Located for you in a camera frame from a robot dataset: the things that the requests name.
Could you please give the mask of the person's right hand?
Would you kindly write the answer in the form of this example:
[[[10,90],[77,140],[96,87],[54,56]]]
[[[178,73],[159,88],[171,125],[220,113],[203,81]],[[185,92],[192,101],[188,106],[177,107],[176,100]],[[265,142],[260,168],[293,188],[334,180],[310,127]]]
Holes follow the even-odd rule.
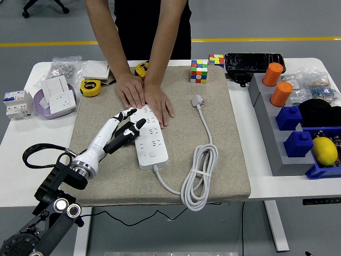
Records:
[[[142,81],[139,77],[124,73],[116,77],[116,92],[125,108],[142,108],[145,105]]]

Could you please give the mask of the person's left hand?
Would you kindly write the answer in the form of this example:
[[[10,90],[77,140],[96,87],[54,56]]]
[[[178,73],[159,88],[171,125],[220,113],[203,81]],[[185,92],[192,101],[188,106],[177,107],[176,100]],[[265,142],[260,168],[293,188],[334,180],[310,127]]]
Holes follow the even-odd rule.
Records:
[[[174,117],[172,104],[158,84],[144,84],[144,99],[156,116],[160,127],[163,129],[168,126],[168,117]]]

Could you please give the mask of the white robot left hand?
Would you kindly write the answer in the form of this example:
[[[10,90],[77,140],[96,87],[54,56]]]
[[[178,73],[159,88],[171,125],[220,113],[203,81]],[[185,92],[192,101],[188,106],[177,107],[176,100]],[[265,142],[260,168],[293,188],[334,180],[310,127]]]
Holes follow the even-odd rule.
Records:
[[[121,129],[121,133],[113,138],[114,132],[120,122],[135,112],[137,112],[136,109],[124,110],[110,118],[95,136],[88,149],[72,161],[71,168],[74,170],[82,169],[91,175],[95,175],[99,169],[99,161],[106,154],[114,153],[140,134],[140,129],[146,123],[146,119],[144,118],[138,120],[136,123],[126,123],[126,127]]]

